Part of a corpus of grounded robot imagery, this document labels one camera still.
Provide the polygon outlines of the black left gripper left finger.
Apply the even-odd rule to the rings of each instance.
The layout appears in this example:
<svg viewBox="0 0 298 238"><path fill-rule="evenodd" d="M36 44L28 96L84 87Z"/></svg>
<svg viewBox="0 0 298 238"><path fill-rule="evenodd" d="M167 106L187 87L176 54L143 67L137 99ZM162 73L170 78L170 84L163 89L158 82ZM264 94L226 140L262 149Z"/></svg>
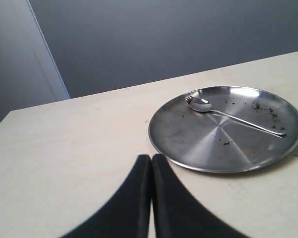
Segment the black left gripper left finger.
<svg viewBox="0 0 298 238"><path fill-rule="evenodd" d="M113 196L65 238L147 238L150 218L150 157L139 155Z"/></svg>

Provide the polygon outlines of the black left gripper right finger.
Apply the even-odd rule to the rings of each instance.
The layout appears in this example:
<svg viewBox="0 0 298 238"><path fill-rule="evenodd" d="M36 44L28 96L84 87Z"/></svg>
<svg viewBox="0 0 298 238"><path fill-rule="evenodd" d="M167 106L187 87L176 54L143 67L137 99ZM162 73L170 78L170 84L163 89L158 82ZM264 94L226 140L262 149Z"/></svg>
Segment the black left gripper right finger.
<svg viewBox="0 0 298 238"><path fill-rule="evenodd" d="M157 238L246 237L207 210L178 179L164 155L154 155L151 163Z"/></svg>

